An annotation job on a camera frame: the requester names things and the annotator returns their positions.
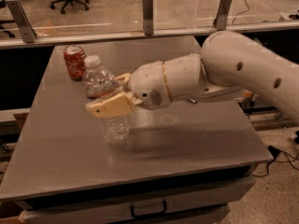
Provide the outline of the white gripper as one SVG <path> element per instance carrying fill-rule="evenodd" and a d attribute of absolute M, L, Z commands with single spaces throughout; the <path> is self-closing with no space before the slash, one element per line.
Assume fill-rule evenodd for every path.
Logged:
<path fill-rule="evenodd" d="M 120 86 L 129 92 L 120 92 L 107 99 L 97 99 L 85 105 L 87 111 L 99 119 L 114 118 L 131 114 L 138 105 L 148 110 L 168 107 L 172 101 L 168 93 L 163 63 L 144 64 L 130 73 L 115 77 Z"/>

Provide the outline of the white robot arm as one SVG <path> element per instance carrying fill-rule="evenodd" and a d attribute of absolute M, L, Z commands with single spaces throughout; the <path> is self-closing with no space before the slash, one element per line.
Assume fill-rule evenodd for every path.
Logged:
<path fill-rule="evenodd" d="M 210 35 L 199 53 L 138 67 L 119 77 L 120 89 L 86 104 L 97 118 L 168 107 L 175 101 L 221 102 L 243 91 L 261 96 L 299 123 L 299 65 L 236 32 Z"/>

